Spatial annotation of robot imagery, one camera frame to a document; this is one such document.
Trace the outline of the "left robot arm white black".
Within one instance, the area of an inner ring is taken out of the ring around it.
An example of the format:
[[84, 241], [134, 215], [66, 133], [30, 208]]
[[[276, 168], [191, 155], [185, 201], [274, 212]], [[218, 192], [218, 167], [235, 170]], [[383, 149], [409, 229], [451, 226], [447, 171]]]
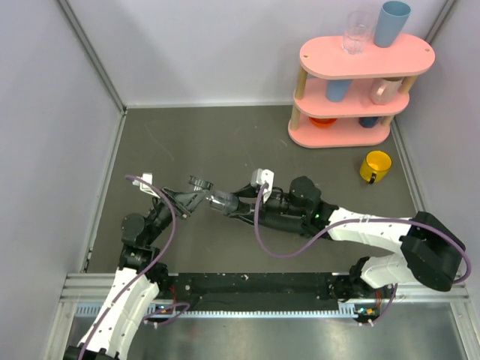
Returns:
[[176, 229], [178, 218], [188, 218], [209, 195], [212, 185], [194, 185], [189, 192], [166, 187], [156, 194], [146, 216], [126, 215], [121, 222], [123, 248], [109, 293], [90, 329], [64, 359], [126, 359], [134, 335], [151, 302], [165, 296], [172, 284], [167, 266], [160, 262], [166, 251], [152, 246], [167, 228]]

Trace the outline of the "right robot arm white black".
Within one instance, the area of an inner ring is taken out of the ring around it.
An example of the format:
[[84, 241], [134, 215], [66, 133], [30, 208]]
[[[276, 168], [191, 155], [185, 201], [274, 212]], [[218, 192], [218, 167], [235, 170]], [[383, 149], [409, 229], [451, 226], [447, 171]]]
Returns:
[[262, 184], [254, 180], [228, 194], [224, 214], [251, 225], [389, 252], [360, 258], [333, 283], [336, 298], [361, 298], [413, 281], [439, 292], [454, 285], [466, 248], [432, 214], [420, 211], [412, 218], [389, 219], [355, 213], [323, 201], [320, 189], [306, 176], [294, 178], [287, 192], [272, 186], [262, 192]]

